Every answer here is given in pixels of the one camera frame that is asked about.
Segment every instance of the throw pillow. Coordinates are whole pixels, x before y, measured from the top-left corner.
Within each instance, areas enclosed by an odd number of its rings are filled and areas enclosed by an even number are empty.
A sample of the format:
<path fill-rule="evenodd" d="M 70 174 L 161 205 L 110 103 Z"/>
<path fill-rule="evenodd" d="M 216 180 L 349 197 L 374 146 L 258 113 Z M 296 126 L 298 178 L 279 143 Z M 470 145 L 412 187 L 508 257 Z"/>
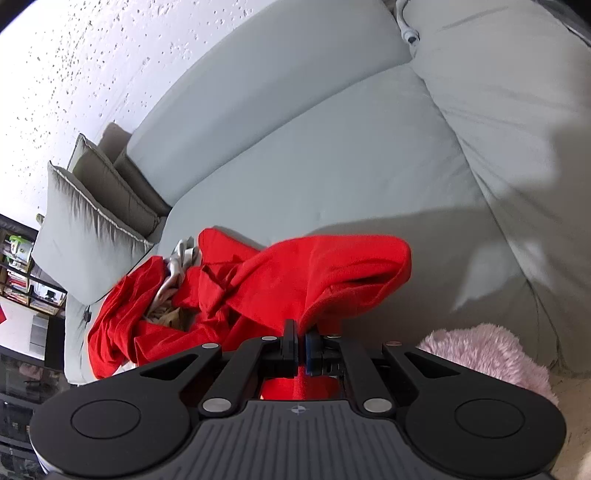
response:
<path fill-rule="evenodd" d="M 97 202 L 142 236 L 148 236 L 158 225 L 158 215 L 137 196 L 100 148 L 82 134 L 68 171 Z"/>
<path fill-rule="evenodd" d="M 72 173 L 49 162 L 47 214 L 33 258 L 75 298 L 85 305 L 101 299 L 151 247 Z"/>

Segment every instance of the red cloth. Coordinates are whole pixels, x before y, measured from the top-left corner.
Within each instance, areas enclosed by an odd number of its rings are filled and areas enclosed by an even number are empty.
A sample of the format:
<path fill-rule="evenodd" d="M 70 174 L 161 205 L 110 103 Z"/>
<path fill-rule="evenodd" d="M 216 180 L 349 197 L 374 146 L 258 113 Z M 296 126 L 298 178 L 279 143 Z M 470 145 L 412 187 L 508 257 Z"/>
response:
<path fill-rule="evenodd" d="M 187 270 L 173 306 L 199 312 L 189 332 L 142 320 L 164 281 L 162 257 L 152 257 L 109 293 L 88 335 L 97 378 L 128 359 L 138 365 L 206 342 L 234 350 L 246 339 L 282 335 L 285 319 L 299 335 L 317 325 L 337 333 L 340 321 L 368 311 L 410 277 L 408 245 L 382 235 L 310 236 L 259 252 L 215 229 L 199 235 L 202 264 Z M 267 399 L 321 397 L 325 378 L 265 383 Z"/>

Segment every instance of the pink fluffy rug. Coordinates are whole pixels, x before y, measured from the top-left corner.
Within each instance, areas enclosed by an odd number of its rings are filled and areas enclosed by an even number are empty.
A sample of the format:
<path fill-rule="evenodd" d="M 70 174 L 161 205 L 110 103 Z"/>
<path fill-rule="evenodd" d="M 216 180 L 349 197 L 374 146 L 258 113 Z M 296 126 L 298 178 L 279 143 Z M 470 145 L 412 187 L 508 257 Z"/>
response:
<path fill-rule="evenodd" d="M 527 356 L 519 340 L 509 330 L 483 323 L 468 330 L 437 330 L 418 346 L 464 367 L 505 382 L 527 388 L 546 397 L 554 405 L 548 369 Z"/>

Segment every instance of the wall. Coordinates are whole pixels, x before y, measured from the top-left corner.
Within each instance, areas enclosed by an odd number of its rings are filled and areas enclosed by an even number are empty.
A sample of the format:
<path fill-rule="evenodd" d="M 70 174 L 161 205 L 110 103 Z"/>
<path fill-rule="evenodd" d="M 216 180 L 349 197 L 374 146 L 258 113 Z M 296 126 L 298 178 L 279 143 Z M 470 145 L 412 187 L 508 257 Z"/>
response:
<path fill-rule="evenodd" d="M 0 323 L 0 345 L 15 352 L 42 358 L 29 350 L 33 311 L 13 301 L 0 297 L 0 306 L 6 321 Z"/>
<path fill-rule="evenodd" d="M 132 132 L 199 57 L 272 0 L 37 0 L 0 34 L 0 213 L 36 227 L 47 162 Z"/>

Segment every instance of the light blue sofa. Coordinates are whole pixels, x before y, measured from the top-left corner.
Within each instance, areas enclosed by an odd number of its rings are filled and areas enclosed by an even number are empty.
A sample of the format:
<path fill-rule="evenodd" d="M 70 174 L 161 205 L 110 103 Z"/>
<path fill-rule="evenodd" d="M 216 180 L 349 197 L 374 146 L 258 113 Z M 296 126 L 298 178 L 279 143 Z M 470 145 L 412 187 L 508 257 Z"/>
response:
<path fill-rule="evenodd" d="M 277 0 L 158 102 L 115 163 L 166 219 L 151 255 L 221 227 L 266 246 L 386 233 L 411 280 L 345 323 L 367 345 L 503 325 L 591 371 L 591 51 L 531 0 Z M 66 375 L 94 380 L 101 302 L 71 295 Z"/>

